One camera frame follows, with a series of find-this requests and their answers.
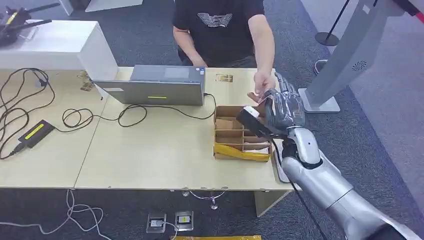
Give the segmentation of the person's left hand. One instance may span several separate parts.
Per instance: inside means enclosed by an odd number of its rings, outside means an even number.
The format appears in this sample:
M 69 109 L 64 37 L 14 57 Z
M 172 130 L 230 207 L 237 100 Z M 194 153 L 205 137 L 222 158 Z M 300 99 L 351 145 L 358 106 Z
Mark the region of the person's left hand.
M 258 70 L 254 76 L 254 91 L 248 92 L 247 96 L 256 103 L 259 103 L 269 89 L 276 87 L 276 82 L 270 71 Z

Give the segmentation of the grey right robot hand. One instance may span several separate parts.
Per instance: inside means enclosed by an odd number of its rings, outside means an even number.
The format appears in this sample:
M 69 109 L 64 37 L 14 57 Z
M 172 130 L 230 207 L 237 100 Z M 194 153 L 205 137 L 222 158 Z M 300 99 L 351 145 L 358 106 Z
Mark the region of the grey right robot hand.
M 289 129 L 303 127 L 306 123 L 304 104 L 294 86 L 280 73 L 274 73 L 279 89 L 265 91 L 264 122 L 272 135 L 288 135 Z

